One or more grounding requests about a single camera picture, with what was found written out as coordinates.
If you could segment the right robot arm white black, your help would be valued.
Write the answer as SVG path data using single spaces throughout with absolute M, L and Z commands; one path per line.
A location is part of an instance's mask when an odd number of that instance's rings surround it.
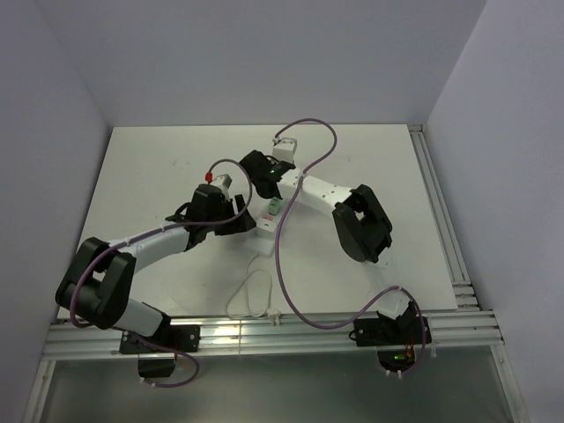
M 418 302 L 401 286 L 383 289 L 351 318 L 332 325 L 322 325 L 308 319 L 297 309 L 286 289 L 280 262 L 280 242 L 283 226 L 296 202 L 330 214 L 335 224 L 339 245 L 351 259 L 358 263 L 379 262 L 380 255 L 392 245 L 393 226 L 371 188 L 364 184 L 355 189 L 332 185 L 308 175 L 310 167 L 300 170 L 292 161 L 269 159 L 257 150 L 247 154 L 240 161 L 240 165 L 260 197 L 264 199 L 276 197 L 287 201 L 274 230 L 274 263 L 286 303 L 302 322 L 318 330 L 341 329 L 348 324 L 356 323 L 386 294 L 399 292 L 409 299 L 406 310 L 402 314 L 395 313 L 391 316 L 382 313 L 378 315 L 383 337 L 393 344 L 398 344 L 406 340 L 414 328 L 420 332 L 419 340 L 422 345 L 430 341 L 430 330 Z

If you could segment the green plug adapter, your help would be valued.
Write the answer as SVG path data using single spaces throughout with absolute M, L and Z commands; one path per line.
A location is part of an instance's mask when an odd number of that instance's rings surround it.
M 282 200 L 280 198 L 274 197 L 270 200 L 267 208 L 267 212 L 271 216 L 278 215 L 282 205 Z

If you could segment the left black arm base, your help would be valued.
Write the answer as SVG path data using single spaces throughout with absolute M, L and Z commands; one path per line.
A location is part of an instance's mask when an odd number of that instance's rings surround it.
M 198 350 L 200 330 L 199 325 L 167 324 L 152 337 L 124 331 L 119 353 L 137 356 L 137 373 L 143 382 L 158 388 L 184 386 L 193 382 L 200 372 L 199 362 L 191 355 Z M 168 382 L 180 359 L 194 365 L 192 375 L 180 382 Z

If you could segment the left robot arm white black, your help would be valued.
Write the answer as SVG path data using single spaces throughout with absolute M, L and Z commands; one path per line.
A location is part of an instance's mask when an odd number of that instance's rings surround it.
M 208 234 L 241 234 L 255 228 L 243 195 L 230 197 L 226 188 L 201 184 L 192 199 L 166 217 L 163 226 L 129 239 L 82 242 L 56 290 L 56 304 L 80 327 L 121 329 L 152 352 L 179 344 L 170 317 L 130 297 L 134 276 L 172 255 L 187 252 Z

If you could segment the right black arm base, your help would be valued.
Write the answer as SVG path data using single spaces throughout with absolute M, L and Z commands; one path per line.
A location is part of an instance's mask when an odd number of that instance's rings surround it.
M 432 342 L 428 320 L 419 314 L 412 301 L 396 318 L 377 312 L 377 317 L 355 320 L 348 337 L 357 347 L 392 347 L 377 353 L 382 368 L 391 373 L 412 368 L 417 361 L 416 346 Z

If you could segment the white colourful power strip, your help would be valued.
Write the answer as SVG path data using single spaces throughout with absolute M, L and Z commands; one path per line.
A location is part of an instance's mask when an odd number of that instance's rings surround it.
M 259 256 L 272 256 L 278 224 L 287 204 L 285 199 L 271 199 L 258 209 L 256 227 L 244 242 L 247 249 Z

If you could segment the white square plug adapter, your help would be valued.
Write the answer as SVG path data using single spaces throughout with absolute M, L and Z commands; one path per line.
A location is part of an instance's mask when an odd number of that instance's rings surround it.
M 274 240 L 277 232 L 278 224 L 268 219 L 259 219 L 256 222 L 256 233 L 260 238 L 266 240 Z

